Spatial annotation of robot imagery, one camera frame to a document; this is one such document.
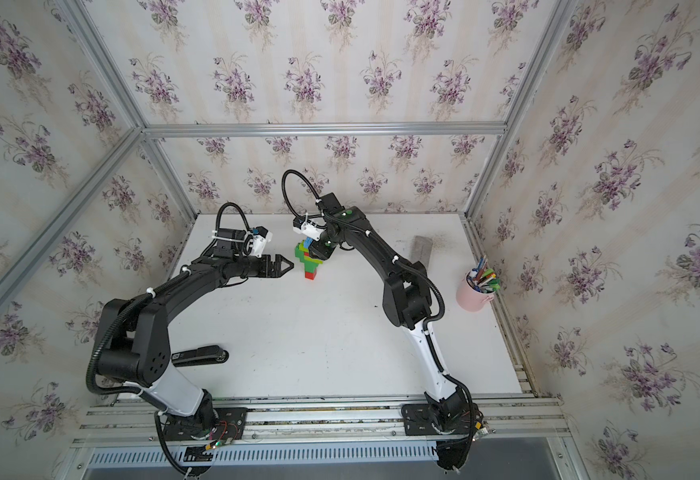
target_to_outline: floral wallpaper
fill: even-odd
[[[105,303],[163,282],[188,226],[135,151],[100,188],[0,315],[0,462],[6,478],[52,478],[86,407]]]
[[[53,0],[0,0],[0,276],[127,129],[93,70]]]
[[[478,233],[590,477],[700,478],[700,2],[584,0],[557,48]]]
[[[280,187],[287,168],[300,170],[319,193],[334,192],[347,206],[421,213],[462,211],[494,142],[484,135],[343,135],[168,138],[159,145],[203,214],[228,200],[255,214],[287,212]],[[111,202],[132,201],[127,192],[109,191]],[[288,194],[295,207],[313,206],[310,191],[297,180],[288,183]]]
[[[554,4],[84,3],[153,124],[502,120]],[[603,4],[579,13],[572,58]]]

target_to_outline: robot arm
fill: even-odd
[[[424,265],[412,263],[397,254],[374,231],[359,208],[345,208],[334,194],[318,197],[309,181],[295,170],[288,170],[282,178],[287,206],[285,184],[286,177],[291,173],[302,178],[302,182],[311,188],[316,196],[316,205],[326,221],[321,228],[311,222],[306,214],[295,214],[294,230],[314,240],[308,246],[310,256],[327,260],[336,247],[345,242],[355,247],[382,278],[383,311],[390,323],[404,328],[422,365],[426,380],[425,397],[428,400],[426,420],[438,432],[448,434],[463,425],[465,417],[470,415],[468,435],[463,440],[438,443],[438,464],[447,470],[460,468],[467,459],[476,422],[482,422],[482,415],[472,403],[468,388],[449,374],[435,333],[429,325],[440,320],[444,314],[444,302],[438,288],[427,277]],[[431,291],[438,300],[438,314],[435,316],[430,310]]]
[[[220,228],[221,213],[228,206],[239,210],[245,230]],[[228,284],[231,278],[279,278],[294,267],[281,255],[273,261],[262,254],[272,234],[263,226],[249,228],[235,204],[220,208],[214,235],[201,256],[183,266],[179,275],[131,300],[115,299],[105,305],[86,371],[86,386],[92,393],[135,393],[197,437],[214,427],[212,398],[172,364],[169,323],[205,294],[236,285]],[[96,374],[123,386],[98,386]]]

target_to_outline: vent grille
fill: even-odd
[[[185,447],[170,447],[180,460]],[[297,465],[354,462],[420,462],[438,459],[435,442],[427,440],[221,447],[208,462],[182,462],[184,466]],[[88,468],[160,467],[169,463],[159,446],[96,448]]]

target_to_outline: white table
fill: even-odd
[[[201,215],[179,266],[197,258],[211,241],[215,215]],[[400,254],[414,235],[434,241],[428,275],[446,302],[445,317],[431,324],[451,375],[474,395],[520,393],[520,385],[491,308],[465,312],[457,286],[474,266],[456,214],[369,215],[374,229]],[[420,363],[409,340],[382,311],[382,280],[358,252],[339,249],[304,277],[294,247],[291,215],[248,215],[274,238],[266,254],[295,263],[280,279],[251,278],[207,293],[169,325],[173,352],[220,344],[230,352],[221,365],[183,367],[182,373],[215,398],[281,396],[421,395]],[[242,228],[225,215],[222,226]],[[433,299],[433,311],[438,305]]]

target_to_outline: pink cup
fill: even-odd
[[[457,289],[457,303],[468,312],[478,312],[493,299],[493,293],[481,293],[473,290],[473,287],[468,284],[467,278],[462,280]]]

